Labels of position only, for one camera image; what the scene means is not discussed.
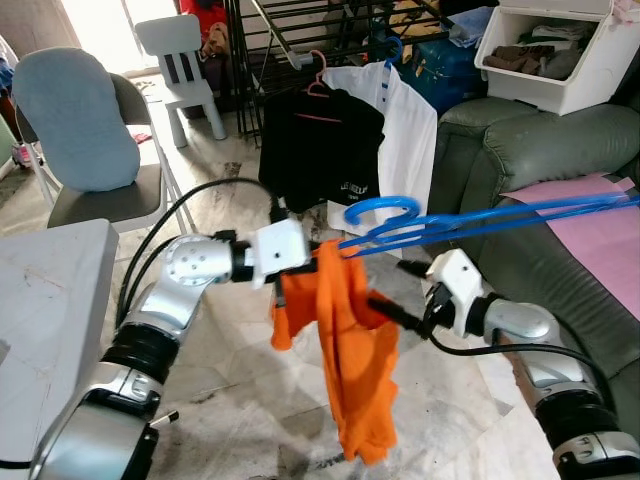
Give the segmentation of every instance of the folded clothes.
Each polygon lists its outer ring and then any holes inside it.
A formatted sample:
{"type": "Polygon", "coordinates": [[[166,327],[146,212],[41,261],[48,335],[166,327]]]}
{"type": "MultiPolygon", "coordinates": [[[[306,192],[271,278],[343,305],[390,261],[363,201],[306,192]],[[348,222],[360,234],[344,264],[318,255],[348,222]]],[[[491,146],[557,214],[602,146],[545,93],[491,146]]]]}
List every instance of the folded clothes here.
{"type": "Polygon", "coordinates": [[[580,57],[582,57],[582,52],[575,48],[561,50],[549,57],[543,57],[540,59],[538,75],[554,80],[566,80],[580,62],[580,57]]]}
{"type": "Polygon", "coordinates": [[[548,46],[498,47],[483,63],[488,67],[535,75],[540,68],[540,59],[554,52],[554,48],[548,46]]]}
{"type": "Polygon", "coordinates": [[[568,50],[570,48],[578,47],[578,42],[575,40],[563,40],[558,37],[536,37],[532,33],[523,33],[518,38],[518,46],[526,47],[526,46],[549,46],[558,50],[568,50]]]}
{"type": "Polygon", "coordinates": [[[518,43],[518,47],[553,47],[558,52],[560,50],[571,50],[572,48],[578,48],[578,42],[571,40],[557,40],[557,41],[544,41],[544,42],[532,42],[532,43],[518,43]]]}
{"type": "Polygon", "coordinates": [[[594,31],[595,26],[593,23],[573,22],[559,26],[539,25],[533,29],[531,34],[533,37],[555,37],[578,41],[591,37],[594,31]]]}
{"type": "Polygon", "coordinates": [[[484,36],[492,13],[492,7],[480,7],[450,16],[449,20],[462,29],[463,35],[458,38],[449,38],[449,40],[458,47],[475,47],[484,36]]]}

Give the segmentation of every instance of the pink clothes hanger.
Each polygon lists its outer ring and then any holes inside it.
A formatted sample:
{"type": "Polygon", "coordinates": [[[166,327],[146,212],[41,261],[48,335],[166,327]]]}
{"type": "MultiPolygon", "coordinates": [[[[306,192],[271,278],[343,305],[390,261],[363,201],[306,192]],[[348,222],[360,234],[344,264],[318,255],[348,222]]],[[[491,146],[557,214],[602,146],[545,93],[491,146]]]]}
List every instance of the pink clothes hanger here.
{"type": "MultiPolygon", "coordinates": [[[[311,91],[311,89],[316,86],[322,87],[322,88],[326,87],[326,85],[322,83],[322,75],[324,75],[324,73],[327,71],[327,59],[324,57],[324,55],[320,50],[311,50],[309,53],[311,53],[312,55],[316,54],[318,57],[322,59],[322,70],[316,73],[315,82],[312,82],[307,87],[307,94],[311,97],[329,98],[329,95],[326,95],[324,93],[314,93],[311,91]]],[[[340,120],[339,118],[320,117],[317,115],[309,115],[306,113],[296,113],[295,115],[297,117],[308,118],[309,120],[319,120],[321,122],[329,122],[329,123],[342,123],[342,120],[340,120]]]]}
{"type": "Polygon", "coordinates": [[[322,83],[322,75],[325,74],[325,72],[327,71],[327,59],[324,57],[324,55],[322,54],[322,52],[320,50],[311,50],[309,53],[316,54],[318,57],[320,57],[322,59],[322,70],[319,71],[318,73],[316,73],[316,81],[311,83],[308,87],[307,87],[307,94],[311,95],[312,97],[322,97],[322,98],[329,98],[329,95],[325,95],[324,93],[313,93],[311,91],[311,89],[313,87],[323,87],[324,88],[324,83],[322,83]]]}

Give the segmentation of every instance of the orange cloth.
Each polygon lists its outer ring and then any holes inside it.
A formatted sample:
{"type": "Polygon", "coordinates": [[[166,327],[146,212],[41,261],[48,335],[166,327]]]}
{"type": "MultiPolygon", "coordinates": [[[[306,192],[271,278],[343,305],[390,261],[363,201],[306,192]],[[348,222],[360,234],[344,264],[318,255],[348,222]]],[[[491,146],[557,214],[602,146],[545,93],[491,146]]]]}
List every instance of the orange cloth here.
{"type": "Polygon", "coordinates": [[[398,387],[391,374],[398,358],[394,323],[367,305],[367,274],[357,251],[338,250],[338,241],[314,252],[318,273],[283,275],[286,307],[274,305],[271,343],[288,350],[300,330],[318,321],[324,373],[333,418],[345,458],[360,455],[367,465],[387,456],[396,444],[391,405],[398,387]]]}

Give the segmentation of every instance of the green leather sofa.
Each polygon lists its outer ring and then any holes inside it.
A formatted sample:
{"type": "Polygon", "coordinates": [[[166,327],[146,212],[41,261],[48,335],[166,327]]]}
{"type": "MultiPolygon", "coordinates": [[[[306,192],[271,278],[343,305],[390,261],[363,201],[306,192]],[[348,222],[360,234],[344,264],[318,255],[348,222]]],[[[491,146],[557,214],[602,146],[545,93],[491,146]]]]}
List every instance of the green leather sofa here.
{"type": "MultiPolygon", "coordinates": [[[[513,204],[500,194],[594,172],[631,176],[638,186],[639,99],[635,109],[606,104],[564,117],[497,98],[454,107],[440,122],[430,213],[513,204]]],[[[460,246],[498,293],[573,328],[609,378],[621,427],[640,439],[640,322],[544,224],[460,246]]]]}

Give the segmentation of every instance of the white shirt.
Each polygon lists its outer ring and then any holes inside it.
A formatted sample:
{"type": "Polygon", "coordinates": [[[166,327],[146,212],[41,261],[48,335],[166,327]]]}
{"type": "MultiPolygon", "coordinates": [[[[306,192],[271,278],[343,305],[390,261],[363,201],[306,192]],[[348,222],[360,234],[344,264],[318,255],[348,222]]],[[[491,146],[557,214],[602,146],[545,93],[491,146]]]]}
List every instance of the white shirt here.
{"type": "MultiPolygon", "coordinates": [[[[384,114],[382,133],[385,139],[378,152],[380,196],[412,197],[420,203],[421,214],[426,214],[438,115],[418,92],[400,79],[395,67],[391,68],[388,78],[386,75],[384,62],[376,62],[364,67],[328,68],[323,80],[329,87],[346,90],[384,114]],[[389,84],[384,103],[383,81],[389,84]]],[[[362,235],[400,213],[378,210],[375,215],[365,216],[363,223],[355,227],[344,220],[345,208],[328,202],[328,223],[331,228],[356,235],[362,235]]]]}

